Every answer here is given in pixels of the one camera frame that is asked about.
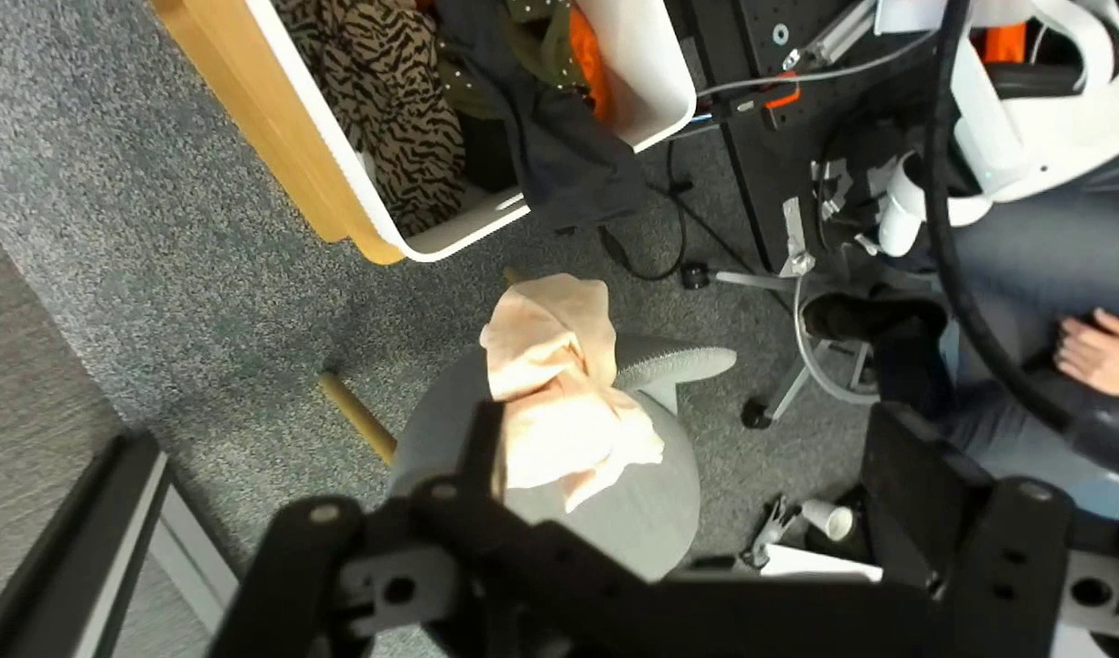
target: wire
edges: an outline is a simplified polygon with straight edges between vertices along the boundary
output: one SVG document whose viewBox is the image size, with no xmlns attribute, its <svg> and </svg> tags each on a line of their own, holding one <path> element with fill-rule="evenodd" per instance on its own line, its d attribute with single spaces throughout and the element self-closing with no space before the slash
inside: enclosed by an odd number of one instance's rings
<svg viewBox="0 0 1119 658">
<path fill-rule="evenodd" d="M 937 38 L 937 32 L 921 32 L 919 39 L 912 39 L 912 44 L 902 44 L 902 48 L 880 55 L 880 59 L 854 64 L 854 66 L 841 66 L 841 69 L 781 72 L 781 77 L 745 77 L 745 82 L 712 86 L 712 87 L 702 87 L 697 99 L 707 99 L 707 97 L 726 97 L 726 91 L 743 91 L 743 87 L 821 86 L 821 82 L 860 77 L 860 72 L 893 66 L 894 59 L 919 52 L 919 48 L 927 44 L 933 38 Z"/>
<path fill-rule="evenodd" d="M 835 396 L 837 402 L 847 402 L 847 406 L 875 406 L 875 402 L 880 402 L 880 396 L 865 396 L 865 390 L 841 387 L 841 385 L 835 385 L 835 379 L 820 371 L 820 362 L 815 362 L 815 356 L 812 356 L 812 348 L 807 348 L 805 283 L 807 283 L 807 276 L 802 276 L 802 279 L 795 283 L 790 333 L 795 333 L 795 348 L 798 348 L 798 356 L 802 356 L 807 378 L 812 378 L 826 396 Z"/>
<path fill-rule="evenodd" d="M 1063 406 L 1050 400 L 1038 385 L 1030 385 L 1021 366 L 1002 351 L 994 331 L 986 324 L 983 311 L 975 306 L 974 290 L 963 279 L 963 257 L 949 236 L 949 195 L 948 195 L 948 86 L 955 77 L 955 55 L 964 32 L 968 0 L 948 0 L 942 31 L 941 31 L 941 77 L 937 97 L 927 106 L 927 175 L 925 175 L 925 215 L 933 232 L 933 257 L 948 293 L 948 303 L 968 337 L 974 351 L 986 362 L 994 379 L 1050 432 L 1058 432 L 1076 454 L 1105 463 L 1119 474 L 1119 429 L 1099 421 L 1097 413 Z"/>
<path fill-rule="evenodd" d="M 671 186 L 671 142 L 665 147 L 665 182 Z M 607 227 L 601 227 L 601 248 L 602 248 L 621 271 L 630 271 L 637 283 L 665 283 L 665 279 L 671 279 L 671 276 L 685 266 L 690 236 L 688 236 L 688 223 L 685 223 L 685 204 L 679 204 L 679 199 L 677 199 L 671 189 L 665 189 L 665 186 L 654 186 L 654 182 L 648 182 L 648 186 L 657 189 L 660 199 L 668 199 L 668 201 L 677 204 L 677 257 L 671 257 L 671 265 L 660 266 L 660 271 L 654 271 L 654 276 L 637 271 L 637 265 L 630 259 L 625 245 L 621 245 Z"/>
<path fill-rule="evenodd" d="M 1042 39 L 1046 39 L 1046 27 L 1033 32 L 1029 64 L 1038 64 Z"/>
<path fill-rule="evenodd" d="M 685 199 L 668 199 L 671 204 L 679 204 L 679 212 L 688 215 L 688 218 L 693 218 L 697 223 L 697 232 L 740 266 L 740 271 L 745 271 L 745 276 L 755 276 L 755 279 L 764 279 L 753 265 L 745 265 L 710 223 L 707 223 L 707 215 L 697 215 Z M 781 311 L 781 316 L 790 316 L 790 306 L 787 306 L 787 300 L 775 293 L 775 290 L 764 290 L 771 300 L 775 300 L 775 306 Z"/>
</svg>

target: white cable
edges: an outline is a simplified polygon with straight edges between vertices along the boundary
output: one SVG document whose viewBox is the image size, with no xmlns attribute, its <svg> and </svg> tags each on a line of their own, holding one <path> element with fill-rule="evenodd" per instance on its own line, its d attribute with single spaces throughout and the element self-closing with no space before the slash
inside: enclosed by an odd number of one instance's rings
<svg viewBox="0 0 1119 658">
<path fill-rule="evenodd" d="M 1042 39 L 1046 39 L 1046 27 L 1033 32 L 1029 64 L 1038 64 Z"/>
<path fill-rule="evenodd" d="M 826 396 L 835 396 L 837 402 L 847 402 L 847 406 L 875 406 L 880 396 L 865 396 L 865 390 L 841 387 L 841 385 L 835 385 L 835 379 L 820 371 L 820 362 L 815 362 L 815 356 L 812 356 L 812 348 L 807 348 L 807 324 L 805 324 L 805 279 L 807 279 L 807 276 L 802 276 L 802 279 L 795 283 L 790 324 L 795 324 L 795 348 L 802 351 L 802 362 L 805 362 L 807 378 L 812 378 Z"/>
<path fill-rule="evenodd" d="M 743 87 L 775 87 L 775 86 L 821 86 L 821 82 L 841 82 L 841 77 L 860 77 L 860 72 L 870 72 L 870 69 L 880 69 L 912 52 L 919 52 L 921 44 L 927 44 L 937 32 L 925 32 L 880 59 L 870 59 L 870 64 L 860 64 L 860 66 L 843 66 L 843 69 L 820 69 L 820 72 L 781 72 L 781 77 L 745 77 L 745 82 L 726 82 L 726 86 L 712 86 L 712 87 L 702 87 L 697 99 L 707 97 L 724 97 L 724 91 L 743 91 Z"/>
</svg>

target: brown patterned fabric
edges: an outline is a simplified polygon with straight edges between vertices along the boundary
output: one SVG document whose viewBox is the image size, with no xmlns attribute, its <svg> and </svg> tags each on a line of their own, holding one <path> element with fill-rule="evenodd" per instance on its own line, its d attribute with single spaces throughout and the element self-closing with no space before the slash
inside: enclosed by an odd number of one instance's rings
<svg viewBox="0 0 1119 658">
<path fill-rule="evenodd" d="M 279 0 L 352 147 L 401 236 L 462 209 L 462 130 L 440 77 L 436 22 L 401 0 Z"/>
<path fill-rule="evenodd" d="M 592 106 L 585 69 L 570 48 L 570 22 L 580 16 L 570 0 L 502 0 L 503 39 L 514 64 L 553 86 L 562 97 L 576 97 Z M 498 120 L 498 104 L 464 66 L 464 55 L 440 39 L 447 99 L 458 112 L 475 120 Z"/>
</svg>

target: white plastic part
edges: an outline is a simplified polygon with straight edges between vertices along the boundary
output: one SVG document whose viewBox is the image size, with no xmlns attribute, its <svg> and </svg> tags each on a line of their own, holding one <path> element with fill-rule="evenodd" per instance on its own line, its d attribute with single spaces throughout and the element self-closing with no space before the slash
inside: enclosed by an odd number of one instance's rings
<svg viewBox="0 0 1119 658">
<path fill-rule="evenodd" d="M 1119 8 L 1114 0 L 1029 0 L 1030 16 L 1066 38 L 1083 59 L 1076 97 L 997 99 L 980 55 L 964 39 L 955 64 L 963 120 L 955 142 L 986 204 L 1063 186 L 1119 159 Z M 980 201 L 949 201 L 949 223 L 974 223 Z M 925 195 L 894 167 L 877 215 L 880 254 L 902 257 L 925 223 Z"/>
<path fill-rule="evenodd" d="M 843 541 L 854 530 L 852 510 L 837 510 L 830 501 L 802 501 L 802 517 L 826 538 Z"/>
<path fill-rule="evenodd" d="M 790 546 L 766 546 L 766 566 L 755 579 L 807 579 L 807 583 L 880 583 L 885 571 L 870 565 L 835 560 L 820 552 L 802 552 Z"/>
<path fill-rule="evenodd" d="M 894 164 L 880 201 L 880 254 L 901 259 L 915 248 L 925 223 L 925 189 L 905 175 L 912 154 Z M 986 199 L 949 199 L 949 227 L 968 227 L 991 212 Z"/>
<path fill-rule="evenodd" d="M 396 245 L 412 265 L 440 265 L 454 254 L 518 223 L 531 209 L 521 189 L 475 195 L 475 204 L 462 215 L 431 227 L 417 238 L 401 238 L 387 215 L 361 159 L 352 151 L 342 130 L 335 123 L 324 97 L 308 72 L 287 31 L 280 27 L 270 0 L 248 0 L 270 52 L 279 55 L 287 86 L 298 91 L 317 137 L 324 140 L 331 160 L 339 164 L 347 186 L 356 189 L 373 232 Z M 660 0 L 576 0 L 590 16 L 601 52 L 613 72 L 613 120 L 610 130 L 638 154 L 654 142 L 677 137 L 693 117 L 693 82 L 679 55 L 668 11 Z"/>
<path fill-rule="evenodd" d="M 880 32 L 927 32 L 941 31 L 948 0 L 880 0 L 877 4 L 877 38 Z M 1016 27 L 1030 19 L 1030 0 L 974 0 L 968 27 Z"/>
</svg>

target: black metal frame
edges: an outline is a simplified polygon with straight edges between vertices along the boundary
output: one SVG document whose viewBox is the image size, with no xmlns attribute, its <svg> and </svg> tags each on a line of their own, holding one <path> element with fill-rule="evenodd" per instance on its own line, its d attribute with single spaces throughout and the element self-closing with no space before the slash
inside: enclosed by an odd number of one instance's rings
<svg viewBox="0 0 1119 658">
<path fill-rule="evenodd" d="M 815 38 L 843 8 L 843 0 L 677 0 L 677 19 L 685 38 L 697 44 L 707 86 L 726 86 L 745 77 L 780 77 L 780 64 L 790 55 L 790 48 L 805 48 L 771 44 L 771 27 L 790 27 L 790 32 L 798 32 L 795 39 L 805 39 Z M 912 66 L 915 64 L 893 64 L 877 72 L 835 86 L 807 86 L 805 99 L 790 111 L 790 117 L 780 120 L 766 120 L 759 104 L 781 97 L 781 87 L 753 87 L 712 99 L 710 111 L 719 120 L 740 199 L 751 218 L 751 238 L 764 276 L 780 276 L 790 259 L 781 201 L 812 195 L 812 160 L 826 159 L 830 133 L 852 111 L 860 112 L 864 106 L 877 106 L 880 82 L 893 82 Z M 802 215 L 807 248 L 815 254 L 820 209 L 805 204 Z"/>
<path fill-rule="evenodd" d="M 875 409 L 864 491 L 885 576 L 915 579 L 643 586 L 570 530 L 521 528 L 458 479 L 373 517 L 347 499 L 297 501 L 270 523 L 211 653 L 368 653 L 396 624 L 479 658 L 1050 653 L 1079 538 L 1059 491 L 991 483 L 901 406 Z M 1097 547 L 1119 565 L 1119 533 Z"/>
<path fill-rule="evenodd" d="M 150 435 L 113 438 L 0 593 L 0 658 L 109 653 L 163 495 Z"/>
</svg>

